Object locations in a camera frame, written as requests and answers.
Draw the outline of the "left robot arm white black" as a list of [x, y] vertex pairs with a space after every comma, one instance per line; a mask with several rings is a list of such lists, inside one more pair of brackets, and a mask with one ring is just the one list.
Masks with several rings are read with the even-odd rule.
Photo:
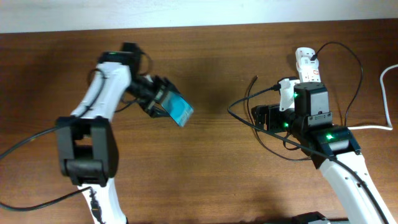
[[128, 222], [116, 191], [119, 151], [111, 128], [124, 94], [151, 118], [172, 118], [180, 127], [193, 114], [171, 81], [140, 73], [144, 55], [130, 42], [102, 53], [83, 100], [70, 116], [56, 120], [61, 173], [83, 194], [95, 223]]

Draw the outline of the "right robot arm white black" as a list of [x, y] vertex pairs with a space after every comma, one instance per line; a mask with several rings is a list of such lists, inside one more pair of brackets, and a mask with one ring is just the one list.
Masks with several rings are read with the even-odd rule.
[[346, 126], [333, 124], [322, 82], [283, 80], [280, 103], [251, 110], [256, 127], [286, 132], [310, 149], [307, 156], [328, 181], [351, 223], [395, 223], [374, 185], [361, 147]]

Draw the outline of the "blue Galaxy smartphone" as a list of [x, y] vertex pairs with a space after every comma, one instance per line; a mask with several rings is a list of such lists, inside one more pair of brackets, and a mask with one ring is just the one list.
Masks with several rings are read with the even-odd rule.
[[192, 106], [180, 94], [173, 91], [165, 95], [160, 105], [180, 127], [186, 125], [194, 112]]

